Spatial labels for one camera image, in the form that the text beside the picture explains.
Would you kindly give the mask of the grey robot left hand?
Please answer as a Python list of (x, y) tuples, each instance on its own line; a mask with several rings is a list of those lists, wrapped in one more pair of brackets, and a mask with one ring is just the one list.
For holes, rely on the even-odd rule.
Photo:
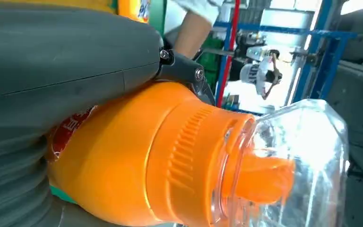
[(200, 70), (166, 50), (150, 25), (89, 9), (0, 2), (0, 147), (26, 146), (70, 115), (151, 81), (207, 94)]

